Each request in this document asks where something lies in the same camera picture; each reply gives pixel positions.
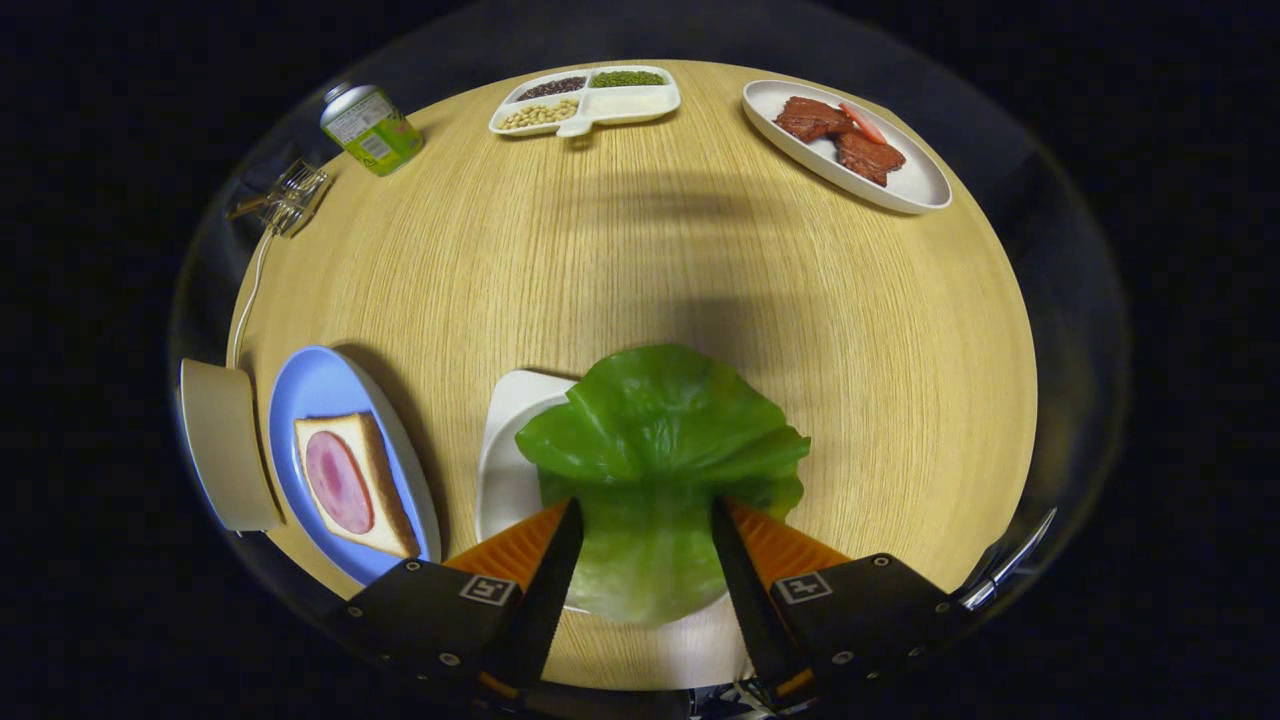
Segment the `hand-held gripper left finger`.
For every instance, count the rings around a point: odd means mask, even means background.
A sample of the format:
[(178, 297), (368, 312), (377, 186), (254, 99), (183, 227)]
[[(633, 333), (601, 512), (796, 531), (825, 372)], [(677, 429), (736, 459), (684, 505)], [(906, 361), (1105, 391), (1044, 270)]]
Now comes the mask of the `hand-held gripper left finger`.
[(438, 703), (521, 703), (556, 638), (584, 520), (567, 498), (447, 562), (407, 559), (323, 618)]

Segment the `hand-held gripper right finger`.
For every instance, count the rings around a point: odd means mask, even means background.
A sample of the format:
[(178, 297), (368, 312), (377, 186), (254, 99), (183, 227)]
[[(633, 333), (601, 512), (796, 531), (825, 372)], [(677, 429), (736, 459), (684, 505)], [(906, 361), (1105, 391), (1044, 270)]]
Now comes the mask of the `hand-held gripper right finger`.
[(891, 553), (849, 556), (721, 497), (712, 538), (771, 706), (832, 706), (918, 669), (975, 625), (961, 597)]

